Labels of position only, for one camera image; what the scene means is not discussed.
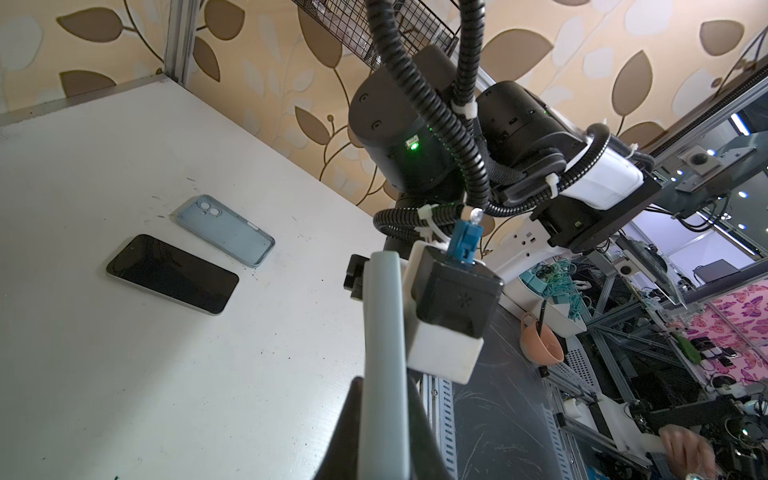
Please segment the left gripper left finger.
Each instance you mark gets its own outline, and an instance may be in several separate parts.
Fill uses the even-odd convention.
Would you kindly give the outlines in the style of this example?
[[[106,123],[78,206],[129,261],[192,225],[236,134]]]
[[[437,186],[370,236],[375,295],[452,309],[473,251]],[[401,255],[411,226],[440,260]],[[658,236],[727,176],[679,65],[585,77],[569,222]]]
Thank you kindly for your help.
[[[363,378],[355,377],[314,480],[355,480],[361,419]]]

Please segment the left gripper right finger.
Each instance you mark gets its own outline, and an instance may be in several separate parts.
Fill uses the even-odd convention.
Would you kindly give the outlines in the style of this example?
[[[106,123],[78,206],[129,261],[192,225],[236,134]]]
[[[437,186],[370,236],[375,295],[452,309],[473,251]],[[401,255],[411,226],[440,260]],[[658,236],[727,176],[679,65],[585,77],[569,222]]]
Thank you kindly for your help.
[[[451,479],[436,432],[436,402],[422,391],[423,381],[408,376],[408,425],[411,479]]]

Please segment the black phone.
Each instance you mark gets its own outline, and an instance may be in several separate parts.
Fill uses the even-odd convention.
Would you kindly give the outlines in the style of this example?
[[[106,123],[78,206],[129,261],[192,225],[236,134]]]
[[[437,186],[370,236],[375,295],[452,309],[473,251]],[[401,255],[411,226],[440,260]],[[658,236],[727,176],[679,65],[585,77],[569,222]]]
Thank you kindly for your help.
[[[210,315],[224,311],[239,284],[237,274],[147,234],[134,237],[106,272]]]
[[[411,475],[404,311],[400,258],[371,255],[363,275],[365,367],[357,477]]]

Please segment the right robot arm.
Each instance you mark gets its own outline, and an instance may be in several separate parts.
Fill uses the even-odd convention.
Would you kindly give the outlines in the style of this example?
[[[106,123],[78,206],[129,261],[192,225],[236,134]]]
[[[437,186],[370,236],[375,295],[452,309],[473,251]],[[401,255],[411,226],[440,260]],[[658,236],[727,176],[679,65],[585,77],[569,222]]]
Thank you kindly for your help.
[[[373,223],[407,258],[473,210],[541,221],[551,246],[595,249],[661,193],[654,160],[603,123],[571,126],[513,81],[476,91],[485,5],[460,5],[459,57],[410,54],[390,1],[365,5],[379,68],[358,88],[348,127],[386,181],[392,208]]]

